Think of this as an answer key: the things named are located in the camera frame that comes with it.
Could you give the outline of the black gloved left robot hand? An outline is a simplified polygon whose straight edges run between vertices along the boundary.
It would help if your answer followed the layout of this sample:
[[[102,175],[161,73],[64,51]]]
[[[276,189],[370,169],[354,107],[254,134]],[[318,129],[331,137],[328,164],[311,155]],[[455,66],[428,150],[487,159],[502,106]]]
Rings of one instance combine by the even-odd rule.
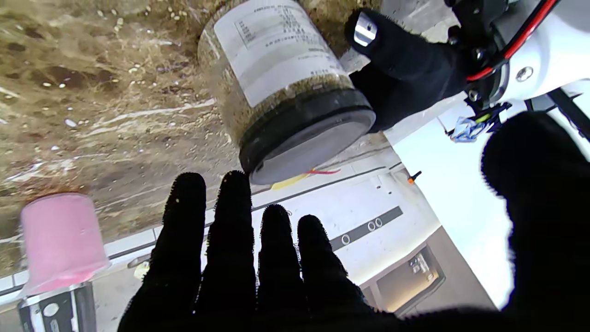
[[[354,41],[361,14],[377,27],[375,40],[366,47]],[[471,66],[463,52],[407,32],[373,9],[354,10],[346,22],[345,36],[352,49],[369,59],[362,69],[350,74],[350,79],[376,114],[371,134],[389,130],[466,88]]]

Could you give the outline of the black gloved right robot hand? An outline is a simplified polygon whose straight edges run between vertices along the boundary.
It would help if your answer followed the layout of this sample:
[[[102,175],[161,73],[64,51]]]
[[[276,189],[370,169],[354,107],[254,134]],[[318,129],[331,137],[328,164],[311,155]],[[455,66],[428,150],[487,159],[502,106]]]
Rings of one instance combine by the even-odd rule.
[[[334,254],[320,220],[298,222],[270,205],[254,268],[251,189],[243,172],[221,181],[208,262],[201,269],[204,179],[180,174],[165,205],[150,269],[120,332],[543,332],[589,329],[589,162],[546,112],[511,117],[487,141],[485,182],[506,200],[514,288],[500,310],[449,308],[407,318],[366,303]]]

